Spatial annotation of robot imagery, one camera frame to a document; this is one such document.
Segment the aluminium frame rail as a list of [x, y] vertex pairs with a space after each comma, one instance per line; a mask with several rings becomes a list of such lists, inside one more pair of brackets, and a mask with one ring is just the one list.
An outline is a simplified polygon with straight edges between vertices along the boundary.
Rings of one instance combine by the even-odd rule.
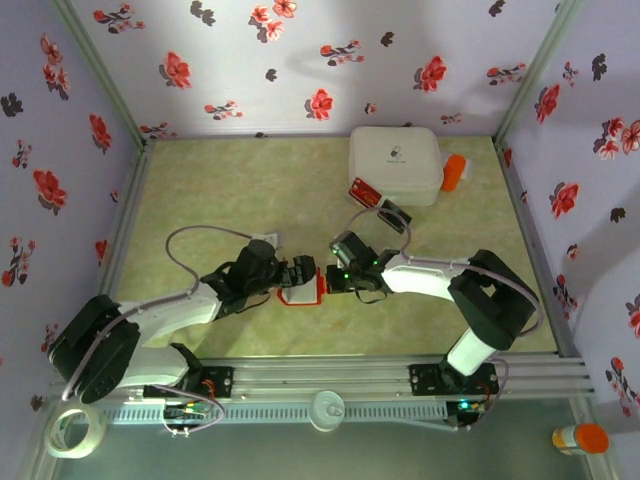
[[[205, 366], [234, 368], [231, 397], [226, 402], [302, 402], [321, 391], [346, 401], [547, 399], [591, 396], [592, 381], [584, 361], [558, 355], [515, 354], [495, 358], [499, 391], [494, 395], [414, 396], [408, 366], [440, 363], [434, 356], [303, 356], [199, 360]], [[101, 400], [144, 398], [143, 387], [112, 391]]]
[[521, 180], [515, 170], [514, 161], [510, 166], [504, 160], [503, 144], [494, 136], [491, 138], [494, 150], [499, 160], [499, 164], [507, 185], [507, 189], [515, 210], [519, 228], [521, 230], [527, 254], [536, 278], [539, 298], [546, 314], [545, 323], [549, 326], [556, 350], [562, 357], [580, 357], [569, 328], [569, 324], [564, 318], [561, 304], [553, 294], [552, 288], [556, 285], [555, 276], [547, 262], [546, 254], [543, 250], [541, 237], [537, 231], [534, 218], [530, 210], [531, 202], [522, 200], [521, 195], [525, 192]]
[[120, 193], [106, 254], [99, 267], [96, 294], [106, 294], [115, 299], [118, 293], [155, 146], [155, 140], [145, 141], [132, 161]]

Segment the white round cap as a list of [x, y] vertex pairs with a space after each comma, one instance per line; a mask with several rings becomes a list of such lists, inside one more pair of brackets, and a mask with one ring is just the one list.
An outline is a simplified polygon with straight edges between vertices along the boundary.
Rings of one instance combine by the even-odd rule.
[[309, 420], [313, 427], [323, 433], [336, 430], [345, 417], [345, 404], [333, 391], [318, 392], [309, 406]]

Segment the orange-capped bottle lying down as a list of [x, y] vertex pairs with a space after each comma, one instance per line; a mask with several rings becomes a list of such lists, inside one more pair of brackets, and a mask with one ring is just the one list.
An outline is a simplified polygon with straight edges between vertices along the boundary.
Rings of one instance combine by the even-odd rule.
[[460, 154], [442, 153], [443, 180], [441, 190], [453, 192], [461, 181], [466, 181], [472, 173], [473, 162]]

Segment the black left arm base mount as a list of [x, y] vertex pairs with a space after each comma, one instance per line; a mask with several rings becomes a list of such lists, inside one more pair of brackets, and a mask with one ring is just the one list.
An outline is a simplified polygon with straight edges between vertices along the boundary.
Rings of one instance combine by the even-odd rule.
[[234, 373], [234, 368], [230, 366], [205, 366], [189, 370], [183, 379], [168, 389], [154, 385], [144, 386], [143, 397], [227, 399], [231, 397]]

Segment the yellow bottle with orange lid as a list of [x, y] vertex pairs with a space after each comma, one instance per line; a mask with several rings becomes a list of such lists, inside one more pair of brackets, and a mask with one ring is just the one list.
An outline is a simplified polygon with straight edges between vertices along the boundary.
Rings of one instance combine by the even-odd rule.
[[557, 428], [551, 434], [551, 442], [565, 455], [599, 455], [606, 453], [610, 447], [608, 434], [594, 423]]

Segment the clear tape roll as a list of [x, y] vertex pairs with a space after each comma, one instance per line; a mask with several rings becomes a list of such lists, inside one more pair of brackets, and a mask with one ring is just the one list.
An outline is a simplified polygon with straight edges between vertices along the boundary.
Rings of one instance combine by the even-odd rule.
[[[84, 436], [76, 442], [67, 440], [67, 434], [76, 425], [85, 425]], [[47, 424], [45, 443], [54, 458], [82, 459], [92, 454], [102, 443], [107, 431], [103, 411], [81, 403], [68, 403], [59, 408]]]

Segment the aluminium corner post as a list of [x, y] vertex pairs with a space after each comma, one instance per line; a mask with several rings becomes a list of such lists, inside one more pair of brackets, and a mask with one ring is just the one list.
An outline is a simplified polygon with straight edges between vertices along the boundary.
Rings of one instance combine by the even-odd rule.
[[509, 130], [517, 122], [525, 104], [534, 91], [537, 82], [542, 78], [555, 51], [563, 42], [564, 37], [574, 22], [578, 12], [590, 0], [558, 0], [553, 21], [547, 30], [536, 54], [527, 68], [516, 95], [507, 109], [497, 132], [492, 137], [496, 149], [502, 148]]
[[119, 119], [124, 123], [129, 136], [136, 145], [137, 150], [139, 152], [144, 152], [147, 146], [147, 141], [140, 133], [124, 97], [118, 89], [114, 78], [99, 54], [87, 29], [81, 22], [71, 0], [47, 0], [47, 2], [53, 7], [61, 23], [71, 35], [73, 42], [80, 50], [85, 63], [102, 87]]

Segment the white plastic medicine box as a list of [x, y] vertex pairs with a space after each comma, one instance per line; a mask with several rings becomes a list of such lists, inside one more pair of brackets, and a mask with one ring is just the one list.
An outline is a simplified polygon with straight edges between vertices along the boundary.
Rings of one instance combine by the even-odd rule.
[[349, 143], [349, 180], [360, 179], [398, 206], [435, 203], [444, 180], [436, 135], [425, 127], [361, 126]]

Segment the black credit card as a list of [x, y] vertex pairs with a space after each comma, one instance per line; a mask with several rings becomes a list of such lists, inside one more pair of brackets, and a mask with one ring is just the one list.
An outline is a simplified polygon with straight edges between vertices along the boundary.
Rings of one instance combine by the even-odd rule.
[[412, 221], [409, 214], [388, 199], [382, 202], [377, 216], [398, 234], [403, 234]]

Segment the green circuit board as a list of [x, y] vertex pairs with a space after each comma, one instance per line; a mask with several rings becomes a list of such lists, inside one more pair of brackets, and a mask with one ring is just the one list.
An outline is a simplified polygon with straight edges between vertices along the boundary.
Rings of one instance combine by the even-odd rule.
[[180, 421], [203, 419], [209, 415], [211, 409], [212, 407], [204, 402], [167, 405], [164, 407], [163, 418]]
[[485, 401], [447, 401], [446, 423], [454, 428], [469, 428], [486, 413]]

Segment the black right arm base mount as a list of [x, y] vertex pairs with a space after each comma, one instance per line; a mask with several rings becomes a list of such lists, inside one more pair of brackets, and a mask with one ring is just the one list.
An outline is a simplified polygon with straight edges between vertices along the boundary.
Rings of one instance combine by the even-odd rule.
[[473, 374], [463, 375], [442, 361], [408, 366], [414, 396], [494, 395], [499, 391], [496, 369], [483, 363]]

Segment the red credit card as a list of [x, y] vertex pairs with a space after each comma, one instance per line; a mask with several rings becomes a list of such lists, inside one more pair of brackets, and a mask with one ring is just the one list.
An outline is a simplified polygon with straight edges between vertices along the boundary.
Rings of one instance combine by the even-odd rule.
[[382, 200], [382, 194], [359, 177], [352, 181], [347, 194], [364, 208], [377, 207]]

